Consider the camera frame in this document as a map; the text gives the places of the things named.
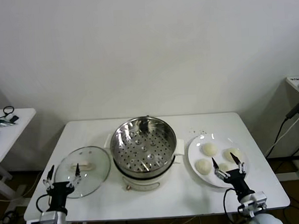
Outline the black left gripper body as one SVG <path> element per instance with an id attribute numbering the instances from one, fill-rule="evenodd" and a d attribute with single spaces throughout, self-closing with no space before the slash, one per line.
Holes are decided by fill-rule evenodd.
<path id="1" fill-rule="evenodd" d="M 51 197 L 48 211 L 67 211 L 66 199 L 73 191 L 74 186 L 68 181 L 53 183 L 53 188 L 47 190 L 47 194 Z"/>

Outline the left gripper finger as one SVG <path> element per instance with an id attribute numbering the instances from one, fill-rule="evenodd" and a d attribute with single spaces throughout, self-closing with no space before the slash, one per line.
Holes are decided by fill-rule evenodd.
<path id="1" fill-rule="evenodd" d="M 79 163 L 76 164 L 75 166 L 75 175 L 74 177 L 70 180 L 69 184 L 67 185 L 69 188 L 76 188 L 77 185 L 81 182 L 81 175 L 80 175 L 80 170 L 79 170 Z"/>
<path id="2" fill-rule="evenodd" d="M 47 191 L 54 188 L 53 182 L 52 182 L 54 167 L 55 167 L 55 165 L 53 165 L 51 167 L 51 169 L 49 170 L 49 172 L 47 174 L 47 178 L 43 180 L 43 184 L 45 185 L 45 188 L 46 188 Z"/>

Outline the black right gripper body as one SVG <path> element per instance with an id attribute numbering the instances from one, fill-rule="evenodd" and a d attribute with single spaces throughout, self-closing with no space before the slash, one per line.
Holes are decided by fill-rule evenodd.
<path id="1" fill-rule="evenodd" d="M 241 200 L 242 198 L 248 196 L 249 194 L 255 193 L 254 190 L 251 190 L 245 182 L 246 173 L 240 173 L 240 169 L 234 169 L 227 171 L 228 178 L 225 178 L 225 183 L 231 184 L 237 194 L 237 199 Z"/>

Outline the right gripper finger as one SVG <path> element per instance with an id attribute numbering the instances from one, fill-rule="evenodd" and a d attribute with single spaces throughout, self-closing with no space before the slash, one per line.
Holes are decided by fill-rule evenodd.
<path id="1" fill-rule="evenodd" d="M 234 162 L 237 164 L 238 168 L 234 169 L 234 171 L 238 171 L 240 174 L 244 174 L 246 175 L 246 171 L 245 171 L 245 166 L 244 163 L 240 161 L 240 159 L 235 156 L 233 153 L 230 153 L 230 155 L 232 156 Z"/>
<path id="2" fill-rule="evenodd" d="M 212 158 L 212 162 L 213 162 L 214 174 L 222 181 L 228 179 L 229 174 L 219 169 L 218 164 L 216 163 L 214 158 Z"/>

